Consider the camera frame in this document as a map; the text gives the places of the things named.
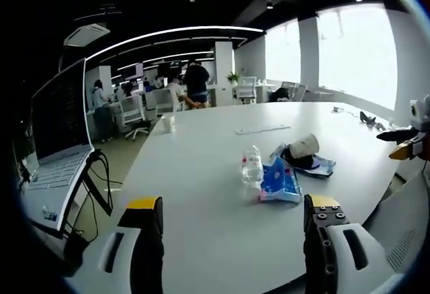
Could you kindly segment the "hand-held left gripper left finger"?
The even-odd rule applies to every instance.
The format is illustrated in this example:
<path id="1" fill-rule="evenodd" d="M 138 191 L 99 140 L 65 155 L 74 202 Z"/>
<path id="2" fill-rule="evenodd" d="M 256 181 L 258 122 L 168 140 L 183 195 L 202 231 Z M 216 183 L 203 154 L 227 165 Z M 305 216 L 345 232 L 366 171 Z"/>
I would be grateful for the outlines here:
<path id="1" fill-rule="evenodd" d="M 162 293 L 163 231 L 162 197 L 129 202 L 113 230 L 86 247 L 68 283 L 75 293 Z"/>

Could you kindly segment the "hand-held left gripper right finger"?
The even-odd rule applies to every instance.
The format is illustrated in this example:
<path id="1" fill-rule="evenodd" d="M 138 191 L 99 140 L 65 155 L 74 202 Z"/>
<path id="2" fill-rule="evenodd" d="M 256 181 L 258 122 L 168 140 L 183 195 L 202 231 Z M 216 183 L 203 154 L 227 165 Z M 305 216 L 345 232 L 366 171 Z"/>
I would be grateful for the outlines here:
<path id="1" fill-rule="evenodd" d="M 388 293 L 392 267 L 380 243 L 330 197 L 304 196 L 305 293 Z"/>

